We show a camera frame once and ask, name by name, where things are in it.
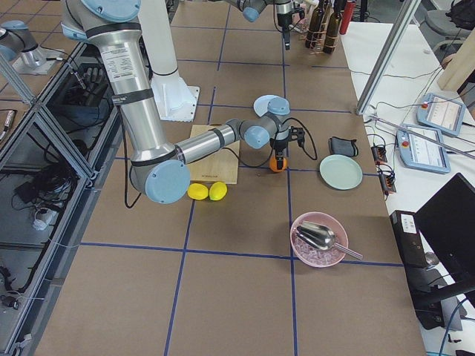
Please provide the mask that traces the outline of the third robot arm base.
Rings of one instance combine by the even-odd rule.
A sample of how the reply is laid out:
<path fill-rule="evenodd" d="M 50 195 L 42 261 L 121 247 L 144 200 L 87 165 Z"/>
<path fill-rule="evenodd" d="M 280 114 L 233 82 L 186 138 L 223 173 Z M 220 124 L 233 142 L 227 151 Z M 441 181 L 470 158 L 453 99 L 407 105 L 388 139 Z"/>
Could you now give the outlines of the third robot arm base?
<path fill-rule="evenodd" d="M 63 58 L 58 50 L 41 47 L 28 26 L 19 20 L 1 24 L 1 55 L 20 74 L 46 75 Z"/>

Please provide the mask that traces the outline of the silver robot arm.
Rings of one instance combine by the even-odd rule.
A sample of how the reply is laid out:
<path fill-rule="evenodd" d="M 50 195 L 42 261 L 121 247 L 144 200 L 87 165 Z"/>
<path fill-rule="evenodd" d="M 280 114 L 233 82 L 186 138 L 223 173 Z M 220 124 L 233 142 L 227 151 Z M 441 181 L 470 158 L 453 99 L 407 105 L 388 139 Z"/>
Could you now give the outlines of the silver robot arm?
<path fill-rule="evenodd" d="M 294 16 L 298 15 L 300 20 L 305 17 L 304 9 L 296 1 L 228 0 L 226 3 L 238 9 L 248 22 L 255 22 L 267 7 L 271 7 L 274 26 L 282 36 L 285 50 L 291 48 Z"/>
<path fill-rule="evenodd" d="M 190 163 L 239 140 L 259 149 L 289 133 L 288 101 L 263 96 L 255 102 L 257 119 L 231 119 L 177 144 L 167 140 L 161 116 L 192 106 L 197 91 L 180 77 L 164 1 L 64 1 L 62 30 L 98 48 L 134 149 L 127 178 L 154 202 L 173 203 L 187 192 Z"/>

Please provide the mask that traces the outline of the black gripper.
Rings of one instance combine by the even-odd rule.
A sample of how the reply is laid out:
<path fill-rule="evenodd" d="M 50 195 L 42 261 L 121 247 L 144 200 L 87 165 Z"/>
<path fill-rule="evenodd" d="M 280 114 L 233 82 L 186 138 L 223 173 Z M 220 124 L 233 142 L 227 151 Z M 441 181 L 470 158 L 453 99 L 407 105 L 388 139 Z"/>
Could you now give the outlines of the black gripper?
<path fill-rule="evenodd" d="M 288 147 L 289 142 L 289 128 L 276 134 L 272 139 L 272 148 L 275 151 L 275 161 L 277 163 L 284 163 L 284 151 Z"/>
<path fill-rule="evenodd" d="M 283 33 L 285 50 L 290 50 L 290 25 L 292 24 L 293 10 L 292 2 L 276 4 L 277 27 Z"/>

